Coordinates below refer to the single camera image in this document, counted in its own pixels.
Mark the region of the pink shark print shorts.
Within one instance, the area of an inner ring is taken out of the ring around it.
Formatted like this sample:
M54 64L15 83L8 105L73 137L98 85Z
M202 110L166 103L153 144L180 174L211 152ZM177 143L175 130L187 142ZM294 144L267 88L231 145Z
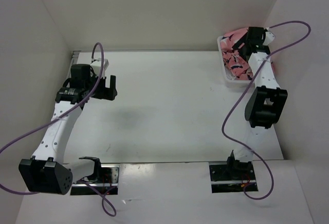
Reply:
M263 52L253 53L249 61L244 61L238 51L233 51L232 46L247 32L248 27L234 30L224 34L220 45L225 67L232 73L236 80L251 81L254 74L265 63L259 76L264 79L274 79L274 71L270 54Z

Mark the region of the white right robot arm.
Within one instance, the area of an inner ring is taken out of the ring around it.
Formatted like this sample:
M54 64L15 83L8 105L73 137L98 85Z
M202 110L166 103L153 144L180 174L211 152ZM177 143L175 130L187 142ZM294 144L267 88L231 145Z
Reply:
M278 122L287 99L287 91L280 88L271 66L268 45L275 36L268 29L249 27L241 38L244 45L239 53L245 58L253 73L259 70L254 79L255 89L245 107L245 120L250 129L246 141L247 146L234 149L227 159L226 175L239 180L252 169L253 152L268 133L268 129Z

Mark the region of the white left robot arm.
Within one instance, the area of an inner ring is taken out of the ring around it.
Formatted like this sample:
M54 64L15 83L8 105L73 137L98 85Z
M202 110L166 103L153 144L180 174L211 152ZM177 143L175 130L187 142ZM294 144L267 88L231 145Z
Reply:
M100 59L90 64L74 64L70 77L56 94L52 124L30 159L23 159L19 172L29 191L65 195L73 183L88 179L101 180L103 170L97 157L80 157L76 162L64 164L65 149L73 127L81 115L82 100L91 96L113 101L117 95L116 77L111 76L106 87L105 71L108 61Z

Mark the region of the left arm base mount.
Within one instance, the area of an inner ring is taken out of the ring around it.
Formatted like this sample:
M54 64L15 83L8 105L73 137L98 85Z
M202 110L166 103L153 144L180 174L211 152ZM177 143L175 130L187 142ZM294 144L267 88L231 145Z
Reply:
M106 195L118 194L119 183L119 164L102 164L100 176L97 179L91 179L90 177L83 178L88 184L94 187L97 192ZM72 185L70 195L71 196L89 196L96 195L92 189L83 183L75 183Z

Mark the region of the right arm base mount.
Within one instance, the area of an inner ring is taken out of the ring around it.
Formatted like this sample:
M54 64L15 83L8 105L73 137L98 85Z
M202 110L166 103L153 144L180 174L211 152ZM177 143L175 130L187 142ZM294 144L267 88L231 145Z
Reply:
M253 170L232 173L226 162L210 162L209 163L211 191L212 193L238 193L257 192L258 186Z

